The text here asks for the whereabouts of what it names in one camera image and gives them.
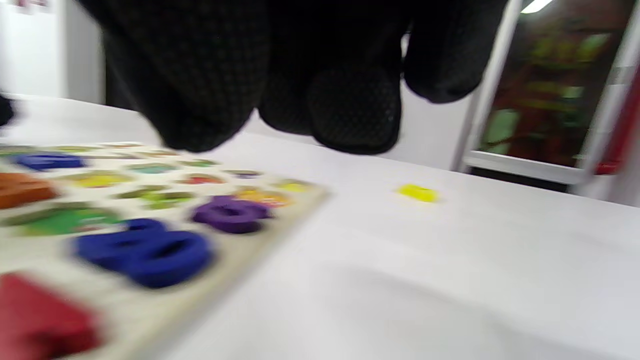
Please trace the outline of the person's left hand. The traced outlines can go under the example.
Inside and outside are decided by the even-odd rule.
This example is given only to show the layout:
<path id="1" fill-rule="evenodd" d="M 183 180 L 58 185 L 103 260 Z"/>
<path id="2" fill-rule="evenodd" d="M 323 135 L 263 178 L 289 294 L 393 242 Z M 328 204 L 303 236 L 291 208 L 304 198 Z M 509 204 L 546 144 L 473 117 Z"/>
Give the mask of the person's left hand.
<path id="1" fill-rule="evenodd" d="M 0 127 L 9 124 L 14 116 L 13 101 L 4 95 L 0 95 Z"/>

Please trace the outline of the person's right hand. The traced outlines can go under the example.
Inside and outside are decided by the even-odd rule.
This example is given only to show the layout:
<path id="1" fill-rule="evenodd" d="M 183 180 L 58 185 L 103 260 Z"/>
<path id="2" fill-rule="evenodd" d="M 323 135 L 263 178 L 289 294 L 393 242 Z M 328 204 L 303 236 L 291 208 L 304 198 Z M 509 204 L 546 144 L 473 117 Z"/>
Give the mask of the person's right hand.
<path id="1" fill-rule="evenodd" d="M 332 150 L 379 155 L 401 85 L 434 104 L 482 82 L 505 0 L 80 0 L 138 112 L 203 153 L 253 111 Z"/>

